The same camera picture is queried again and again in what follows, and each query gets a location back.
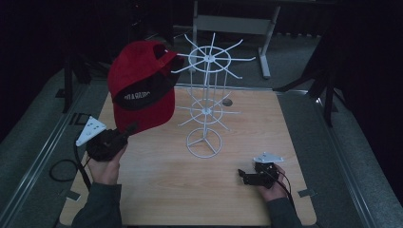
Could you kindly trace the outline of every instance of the person's arm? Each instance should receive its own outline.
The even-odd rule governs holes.
[[[126,146],[111,161],[88,162],[93,183],[86,205],[74,218],[71,227],[122,227],[120,199],[122,186],[118,184],[119,161]]]
[[[122,186],[93,182],[86,205],[74,218],[71,227],[122,227],[120,210]]]
[[[282,183],[284,179],[284,170],[276,165],[279,175],[278,181]],[[287,198],[287,193],[275,182],[270,189],[264,186],[258,186],[258,190],[266,201],[269,210],[269,217],[272,222],[272,228],[299,228],[302,224],[294,210],[291,202]]]

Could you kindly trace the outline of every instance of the hand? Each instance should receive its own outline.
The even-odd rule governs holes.
[[[278,181],[280,183],[282,183],[282,180],[284,179],[285,172],[278,165],[275,164],[275,166],[279,171]],[[286,198],[287,197],[287,193],[279,185],[278,182],[275,182],[270,189],[267,189],[264,186],[258,186],[258,190],[259,190],[260,194],[263,196],[265,201],[270,201],[270,200],[275,200],[275,199]]]
[[[111,161],[89,160],[88,167],[94,182],[115,185],[118,183],[120,159],[127,148],[127,144]]]

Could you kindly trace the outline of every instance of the gray sleeve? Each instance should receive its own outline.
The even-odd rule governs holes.
[[[120,209],[122,186],[93,182],[83,209],[77,213],[71,227],[122,227]]]
[[[299,228],[302,224],[287,198],[274,199],[266,202],[269,209],[272,228]]]

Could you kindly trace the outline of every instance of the wire spinner rack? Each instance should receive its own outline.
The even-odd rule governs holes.
[[[192,45],[192,50],[189,54],[179,54],[183,57],[187,57],[189,66],[182,69],[172,71],[173,73],[179,73],[184,70],[190,72],[190,87],[187,89],[187,93],[190,97],[191,105],[189,107],[177,106],[177,108],[183,108],[189,110],[190,119],[179,124],[185,125],[191,121],[195,121],[201,124],[201,127],[191,131],[186,138],[186,146],[190,153],[198,158],[208,159],[216,156],[222,149],[222,139],[220,134],[212,129],[210,125],[220,124],[226,130],[230,130],[222,121],[221,118],[224,114],[238,114],[240,112],[227,112],[224,111],[224,106],[229,106],[232,101],[228,99],[231,92],[226,91],[227,77],[230,75],[236,79],[242,79],[242,77],[231,72],[228,68],[234,61],[252,61],[256,57],[249,59],[236,59],[232,58],[229,54],[229,50],[239,46],[242,43],[240,40],[238,43],[226,49],[215,47],[216,34],[213,33],[213,38],[209,46],[198,47],[195,43],[184,35],[185,39]],[[197,96],[194,92],[193,77],[195,72],[202,72],[202,95]],[[218,94],[218,78],[224,77],[221,95]]]

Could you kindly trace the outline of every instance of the wooden tabletop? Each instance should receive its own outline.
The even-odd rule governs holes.
[[[228,98],[233,104],[223,107],[220,123],[208,125],[221,136],[221,151],[212,158],[201,159],[189,152],[186,138],[202,124],[190,121],[180,125],[191,116],[188,109],[178,106],[190,107],[194,100],[187,88],[176,87],[175,91],[177,108],[172,119],[129,138],[119,177],[124,224],[269,225],[268,212],[256,187],[244,185],[238,175],[238,169],[254,173],[252,159],[263,152],[285,159],[279,165],[291,182],[302,223],[311,225],[317,221],[311,199],[297,193],[306,189],[305,180],[274,92],[231,90]],[[193,92],[201,97],[200,89],[194,88]],[[109,129],[115,128],[110,96],[99,121]],[[193,150],[211,153],[205,143],[198,143]],[[87,190],[80,174],[71,190],[82,196],[79,201],[66,201],[60,216],[65,225],[71,224],[86,203]]]

